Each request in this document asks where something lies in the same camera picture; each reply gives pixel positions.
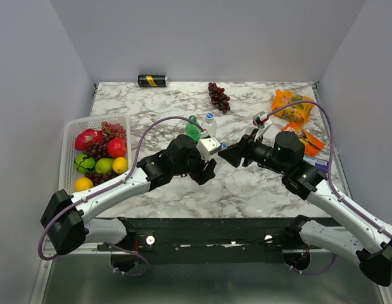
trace green fruit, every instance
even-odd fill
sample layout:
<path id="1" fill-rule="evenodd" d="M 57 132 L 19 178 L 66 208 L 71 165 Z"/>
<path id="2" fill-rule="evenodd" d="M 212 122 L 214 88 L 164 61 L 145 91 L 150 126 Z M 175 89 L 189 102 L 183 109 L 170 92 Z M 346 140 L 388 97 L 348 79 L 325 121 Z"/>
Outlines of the green fruit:
<path id="1" fill-rule="evenodd" d="M 113 169 L 114 158 L 102 158 L 96 164 L 96 172 L 107 174 Z"/>
<path id="2" fill-rule="evenodd" d="M 75 159 L 75 169 L 80 173 L 89 173 L 96 166 L 96 161 L 93 157 L 88 157 L 86 154 L 79 154 Z"/>

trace gray wall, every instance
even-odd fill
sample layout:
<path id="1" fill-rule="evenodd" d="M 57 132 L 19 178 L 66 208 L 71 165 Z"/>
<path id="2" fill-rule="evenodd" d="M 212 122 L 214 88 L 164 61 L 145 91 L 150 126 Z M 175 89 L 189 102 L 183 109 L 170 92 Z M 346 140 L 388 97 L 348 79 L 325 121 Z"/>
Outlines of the gray wall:
<path id="1" fill-rule="evenodd" d="M 392 0 L 365 4 L 320 96 L 334 119 L 353 198 L 392 224 Z"/>
<path id="2" fill-rule="evenodd" d="M 28 303 L 63 126 L 92 84 L 48 0 L 0 1 L 0 303 Z"/>
<path id="3" fill-rule="evenodd" d="M 95 81 L 319 80 L 364 0 L 51 0 Z"/>

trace orange package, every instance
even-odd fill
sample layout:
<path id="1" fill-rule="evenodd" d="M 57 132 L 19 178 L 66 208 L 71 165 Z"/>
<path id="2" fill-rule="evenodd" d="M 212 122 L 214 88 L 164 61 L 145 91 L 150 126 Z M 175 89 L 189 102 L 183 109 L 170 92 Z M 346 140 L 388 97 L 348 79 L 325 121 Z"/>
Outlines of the orange package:
<path id="1" fill-rule="evenodd" d="M 282 90 L 277 89 L 276 96 L 272 102 L 272 111 L 299 100 L 313 101 L 312 98 L 307 96 L 294 95 L 294 93 L 291 91 L 283 92 Z M 310 118 L 310 112 L 313 107 L 314 105 L 310 103 L 295 104 L 294 106 L 290 106 L 289 108 L 277 112 L 275 116 L 286 119 L 289 122 L 295 122 L 298 125 L 303 125 L 308 122 L 308 119 Z"/>
<path id="2" fill-rule="evenodd" d="M 300 141 L 304 144 L 304 154 L 314 157 L 325 146 L 325 144 L 303 129 L 295 122 L 287 124 L 282 131 L 290 131 L 297 134 Z"/>

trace red fruit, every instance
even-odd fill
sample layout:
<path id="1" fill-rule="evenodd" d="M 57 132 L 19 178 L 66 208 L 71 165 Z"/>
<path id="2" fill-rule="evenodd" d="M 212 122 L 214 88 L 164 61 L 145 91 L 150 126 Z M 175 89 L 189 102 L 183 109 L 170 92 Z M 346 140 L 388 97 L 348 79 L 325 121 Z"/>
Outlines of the red fruit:
<path id="1" fill-rule="evenodd" d="M 87 129 L 80 133 L 75 140 L 75 149 L 79 151 L 85 150 L 88 145 L 100 143 L 104 135 L 101 131 Z"/>
<path id="2" fill-rule="evenodd" d="M 122 138 L 114 138 L 107 145 L 107 152 L 111 157 L 123 157 L 127 154 L 127 143 Z"/>

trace black can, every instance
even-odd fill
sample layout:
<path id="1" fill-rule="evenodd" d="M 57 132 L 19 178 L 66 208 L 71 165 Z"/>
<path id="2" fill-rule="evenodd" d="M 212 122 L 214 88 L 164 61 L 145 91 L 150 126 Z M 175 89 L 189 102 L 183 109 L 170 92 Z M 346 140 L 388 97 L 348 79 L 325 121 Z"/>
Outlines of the black can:
<path id="1" fill-rule="evenodd" d="M 140 87 L 166 87 L 168 77 L 166 75 L 138 75 Z"/>

